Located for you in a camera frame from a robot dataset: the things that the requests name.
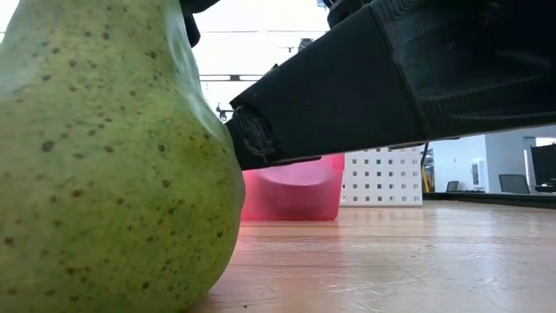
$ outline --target pear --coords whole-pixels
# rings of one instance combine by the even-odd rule
[[[0,45],[0,310],[179,312],[244,199],[178,0],[21,0]]]

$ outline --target wooden floor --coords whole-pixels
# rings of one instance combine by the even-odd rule
[[[556,210],[432,202],[244,223],[192,312],[553,313]]]

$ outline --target computer screen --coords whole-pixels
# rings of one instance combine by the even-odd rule
[[[532,147],[531,156],[537,185],[556,183],[556,144]]]

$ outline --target wall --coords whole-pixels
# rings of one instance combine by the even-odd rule
[[[449,181],[459,181],[459,190],[471,190],[473,180],[471,163],[483,160],[485,174],[483,178],[485,190],[488,191],[487,150],[485,136],[464,137],[458,140],[432,142],[429,149],[434,152],[434,184],[436,192],[446,191]]]
[[[534,145],[531,137],[556,137],[556,125],[485,135],[490,192],[502,191],[498,178],[500,174],[527,175],[523,150]],[[528,175],[531,177],[530,184],[534,184],[532,163],[529,163]]]
[[[0,0],[0,43],[18,3],[19,0]]]

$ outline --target office chair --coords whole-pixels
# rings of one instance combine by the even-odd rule
[[[521,195],[531,195],[529,184],[525,175],[521,174],[500,174],[500,187],[502,192],[509,192]]]

